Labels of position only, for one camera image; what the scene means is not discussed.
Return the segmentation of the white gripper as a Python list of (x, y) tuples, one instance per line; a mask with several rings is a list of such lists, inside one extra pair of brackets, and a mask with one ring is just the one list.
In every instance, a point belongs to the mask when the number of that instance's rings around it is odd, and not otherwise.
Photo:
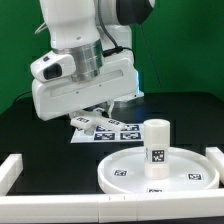
[(40, 82), (34, 77), (32, 95), (38, 117), (46, 121), (107, 101), (107, 114), (112, 118), (113, 99), (132, 94), (137, 89), (133, 62), (131, 53), (107, 57), (100, 74), (90, 81), (75, 82), (72, 75), (48, 82)]

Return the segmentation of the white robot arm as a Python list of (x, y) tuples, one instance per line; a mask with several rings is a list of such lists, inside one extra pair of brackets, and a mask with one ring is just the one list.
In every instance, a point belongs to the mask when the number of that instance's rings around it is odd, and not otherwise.
[(39, 0), (51, 51), (31, 64), (39, 118), (53, 119), (133, 96), (137, 71), (132, 25), (155, 0)]

